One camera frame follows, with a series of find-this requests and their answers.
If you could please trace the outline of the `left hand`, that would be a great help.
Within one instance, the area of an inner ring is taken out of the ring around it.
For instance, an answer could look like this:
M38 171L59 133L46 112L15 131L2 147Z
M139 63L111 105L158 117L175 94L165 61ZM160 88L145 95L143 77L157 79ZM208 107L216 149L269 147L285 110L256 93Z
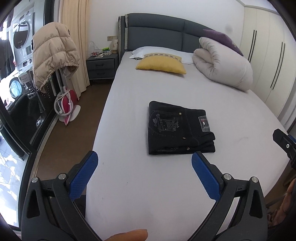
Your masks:
M105 241L145 241L148 238L146 229L132 230L129 232L112 235Z

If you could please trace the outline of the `right hand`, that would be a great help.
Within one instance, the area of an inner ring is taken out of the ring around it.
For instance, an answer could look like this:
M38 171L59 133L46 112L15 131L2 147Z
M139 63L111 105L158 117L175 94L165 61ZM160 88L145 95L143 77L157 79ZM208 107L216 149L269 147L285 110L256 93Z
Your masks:
M280 208L277 209L271 218L271 221L268 222L268 226L275 226L283 222L283 220L287 217L288 211L292 202L292 192L295 186L295 179L290 183L287 193L280 205Z

